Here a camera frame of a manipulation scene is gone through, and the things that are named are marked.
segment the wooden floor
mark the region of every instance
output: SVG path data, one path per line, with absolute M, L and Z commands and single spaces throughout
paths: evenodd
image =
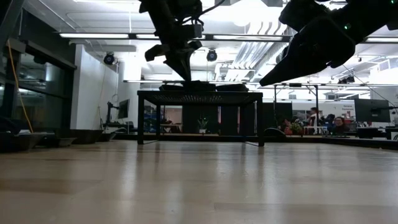
M 4 224 L 398 222 L 398 153 L 114 141 L 0 154 Z

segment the fluorescent light fixture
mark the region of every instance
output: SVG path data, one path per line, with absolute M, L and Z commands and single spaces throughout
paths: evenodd
M 163 83 L 163 81 L 151 81 L 151 80 L 125 80 L 128 83 Z
M 368 37 L 365 42 L 376 42 L 376 43 L 398 43 L 397 37 Z
M 209 82 L 210 84 L 243 84 L 243 82 Z
M 282 41 L 281 36 L 264 35 L 215 35 L 215 40 L 242 40 L 242 41 Z
M 137 34 L 138 39 L 154 39 L 158 40 L 159 38 L 154 34 Z
M 128 34 L 85 34 L 85 33 L 62 33 L 63 38 L 71 39 L 128 39 Z

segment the white wall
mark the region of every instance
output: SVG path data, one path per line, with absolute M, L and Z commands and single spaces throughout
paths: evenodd
M 129 75 L 132 66 L 134 66 L 134 64 L 128 65 L 128 62 L 122 62 L 119 64 L 119 89 L 118 89 L 119 101 L 130 100 L 129 117 L 119 122 L 122 123 L 123 121 L 124 122 L 132 121 L 134 123 L 134 126 L 137 127 L 138 125 L 137 91 L 140 89 L 140 83 L 123 82 L 123 80 L 125 80 L 126 77 Z
M 117 93 L 118 74 L 87 53 L 83 45 L 76 46 L 75 64 L 70 127 L 99 129 L 100 118 L 106 121 L 107 102 Z M 118 112 L 111 114 L 116 118 Z

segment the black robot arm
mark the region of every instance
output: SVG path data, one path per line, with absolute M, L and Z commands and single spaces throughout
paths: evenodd
M 262 86 L 343 65 L 368 35 L 385 25 L 398 29 L 398 0 L 347 0 L 333 11 L 314 0 L 291 0 L 279 20 L 298 33 Z
M 140 13 L 148 12 L 156 28 L 155 35 L 162 44 L 155 45 L 145 53 L 147 61 L 157 56 L 166 56 L 164 62 L 184 80 L 191 80 L 190 57 L 201 47 L 200 41 L 188 40 L 201 37 L 202 23 L 183 25 L 187 17 L 202 12 L 200 0 L 140 0 Z

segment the black table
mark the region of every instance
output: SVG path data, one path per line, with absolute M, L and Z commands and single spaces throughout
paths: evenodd
M 231 91 L 138 91 L 138 144 L 144 143 L 144 101 L 156 105 L 156 136 L 160 137 L 160 111 L 162 106 L 238 106 L 240 124 L 244 125 L 244 109 L 257 103 L 257 136 L 259 146 L 264 146 L 262 124 L 262 93 Z

